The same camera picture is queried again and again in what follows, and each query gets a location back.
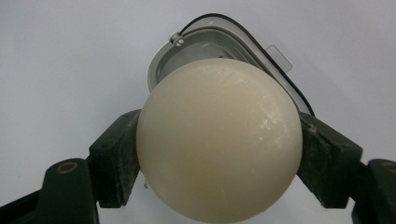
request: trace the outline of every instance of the translucent plastic part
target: translucent plastic part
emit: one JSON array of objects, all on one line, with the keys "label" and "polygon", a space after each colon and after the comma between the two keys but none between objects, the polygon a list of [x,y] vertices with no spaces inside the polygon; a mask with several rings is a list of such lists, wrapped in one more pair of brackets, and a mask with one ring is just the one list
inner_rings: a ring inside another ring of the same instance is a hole
[{"label": "translucent plastic part", "polygon": [[209,223],[265,211],[302,155],[297,109],[262,70],[228,59],[178,68],[140,113],[137,155],[150,187],[180,214]]},{"label": "translucent plastic part", "polygon": [[291,64],[269,48],[282,67],[275,63],[240,24],[219,14],[204,15],[188,24],[181,32],[183,44],[168,42],[154,56],[148,68],[148,88],[152,91],[167,75],[180,66],[209,58],[229,58],[250,63],[273,77],[290,95],[299,111],[314,115],[298,88],[286,76]]}]

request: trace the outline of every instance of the ball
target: ball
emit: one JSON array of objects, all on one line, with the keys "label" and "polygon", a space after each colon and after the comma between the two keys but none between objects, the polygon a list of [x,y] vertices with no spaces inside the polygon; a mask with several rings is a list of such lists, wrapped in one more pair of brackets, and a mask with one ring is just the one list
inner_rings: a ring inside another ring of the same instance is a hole
[{"label": "ball", "polygon": [[265,211],[288,188],[302,156],[296,106],[272,77],[230,59],[188,63],[152,91],[136,148],[155,194],[209,223]]}]

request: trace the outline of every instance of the cream ball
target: cream ball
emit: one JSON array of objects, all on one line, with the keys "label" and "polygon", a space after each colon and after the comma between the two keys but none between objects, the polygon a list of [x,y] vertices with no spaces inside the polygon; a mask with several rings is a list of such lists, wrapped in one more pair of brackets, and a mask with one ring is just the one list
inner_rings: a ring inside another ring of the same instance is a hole
[{"label": "cream ball", "polygon": [[265,211],[288,188],[302,156],[293,101],[272,77],[236,60],[188,63],[153,90],[136,148],[155,194],[209,223]]}]

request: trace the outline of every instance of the screw hole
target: screw hole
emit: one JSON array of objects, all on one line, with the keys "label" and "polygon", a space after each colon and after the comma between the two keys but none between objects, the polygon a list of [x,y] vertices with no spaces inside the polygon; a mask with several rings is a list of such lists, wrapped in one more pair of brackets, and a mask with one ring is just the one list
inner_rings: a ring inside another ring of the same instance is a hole
[{"label": "screw hole", "polygon": [[389,171],[393,172],[394,174],[396,174],[396,163],[385,161],[382,163],[382,166],[388,169]]},{"label": "screw hole", "polygon": [[67,174],[70,173],[74,170],[76,170],[78,168],[78,164],[74,161],[69,161],[69,162],[65,162],[62,163],[60,166],[58,166],[58,168],[56,168],[56,171],[63,175],[63,174]]}]

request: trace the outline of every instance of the white background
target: white background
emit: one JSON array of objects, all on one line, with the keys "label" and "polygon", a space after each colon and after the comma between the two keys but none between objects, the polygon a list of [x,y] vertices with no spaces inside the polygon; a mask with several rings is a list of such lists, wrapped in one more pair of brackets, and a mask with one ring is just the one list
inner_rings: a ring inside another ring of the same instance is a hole
[{"label": "white background", "polygon": [[[394,1],[0,1],[0,205],[40,188],[57,161],[86,158],[119,115],[149,95],[147,68],[174,31],[209,12],[230,16],[289,59],[317,117],[396,161]],[[166,207],[140,175],[126,207],[102,223],[195,223]],[[244,223],[351,223],[295,178]]]}]

